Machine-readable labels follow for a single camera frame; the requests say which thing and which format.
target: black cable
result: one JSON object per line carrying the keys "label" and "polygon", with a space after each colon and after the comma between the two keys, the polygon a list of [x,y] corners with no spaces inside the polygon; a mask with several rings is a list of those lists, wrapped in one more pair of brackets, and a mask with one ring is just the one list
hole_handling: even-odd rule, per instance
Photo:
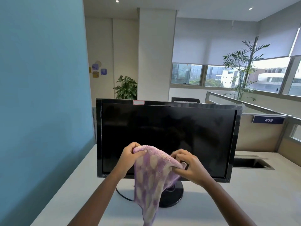
{"label": "black cable", "polygon": [[117,193],[118,193],[120,196],[122,196],[124,199],[127,199],[128,201],[133,201],[133,200],[131,200],[130,198],[127,198],[127,197],[123,196],[123,195],[118,191],[117,187],[116,187],[116,191],[117,191]]}

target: ceiling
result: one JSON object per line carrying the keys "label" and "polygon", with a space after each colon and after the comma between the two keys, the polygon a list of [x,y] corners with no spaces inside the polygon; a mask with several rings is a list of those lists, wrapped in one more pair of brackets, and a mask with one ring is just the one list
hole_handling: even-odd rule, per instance
{"label": "ceiling", "polygon": [[178,17],[259,21],[300,0],[84,0],[86,16],[137,19],[137,8],[177,9]]}

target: person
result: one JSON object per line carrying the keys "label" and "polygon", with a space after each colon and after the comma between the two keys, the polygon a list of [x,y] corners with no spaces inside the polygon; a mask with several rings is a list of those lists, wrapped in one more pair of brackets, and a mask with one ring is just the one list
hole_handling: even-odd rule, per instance
{"label": "person", "polygon": [[[138,146],[140,144],[133,142],[123,149],[115,168],[103,180],[68,226],[97,226],[99,224],[118,182],[125,177],[136,159],[146,154],[145,151],[133,153],[133,149]],[[196,156],[183,149],[173,152],[171,156],[178,161],[182,160],[189,164],[186,171],[175,167],[172,170],[202,186],[212,197],[229,226],[256,226],[220,184],[213,180]]]}

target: forearm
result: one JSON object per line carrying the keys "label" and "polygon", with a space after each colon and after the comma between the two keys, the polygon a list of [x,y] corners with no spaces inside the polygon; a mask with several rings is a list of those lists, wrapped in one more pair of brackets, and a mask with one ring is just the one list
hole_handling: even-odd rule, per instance
{"label": "forearm", "polygon": [[68,226],[97,226],[120,179],[119,174],[113,170],[98,186]]}
{"label": "forearm", "polygon": [[204,189],[212,197],[229,226],[256,226],[254,221],[213,179],[205,184]]}

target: polka dot cloth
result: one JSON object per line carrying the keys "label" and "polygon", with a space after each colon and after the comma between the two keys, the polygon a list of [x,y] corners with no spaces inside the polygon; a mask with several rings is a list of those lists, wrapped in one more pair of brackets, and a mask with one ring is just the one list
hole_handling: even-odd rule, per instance
{"label": "polka dot cloth", "polygon": [[159,207],[161,193],[180,177],[172,171],[172,167],[184,169],[186,163],[181,164],[165,152],[148,145],[136,147],[133,152],[145,149],[147,153],[134,164],[134,202],[142,208],[143,226],[151,226]]}

